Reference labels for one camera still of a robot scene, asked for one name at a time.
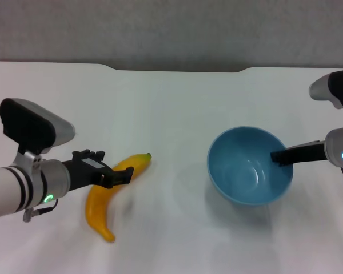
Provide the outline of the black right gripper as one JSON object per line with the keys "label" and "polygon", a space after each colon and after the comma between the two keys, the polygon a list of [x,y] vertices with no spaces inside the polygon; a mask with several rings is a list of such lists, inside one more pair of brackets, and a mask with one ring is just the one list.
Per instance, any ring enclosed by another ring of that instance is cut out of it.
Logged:
{"label": "black right gripper", "polygon": [[279,166],[327,160],[324,141],[319,140],[271,152],[270,157]]}

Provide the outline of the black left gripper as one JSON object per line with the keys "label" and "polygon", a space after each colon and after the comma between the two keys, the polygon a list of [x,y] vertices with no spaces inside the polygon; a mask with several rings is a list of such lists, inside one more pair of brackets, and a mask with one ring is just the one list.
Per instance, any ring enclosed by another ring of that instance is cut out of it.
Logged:
{"label": "black left gripper", "polygon": [[72,160],[62,162],[70,175],[69,191],[74,191],[89,185],[111,189],[115,186],[129,184],[134,173],[133,167],[122,170],[111,168],[102,162],[105,151],[73,151]]}

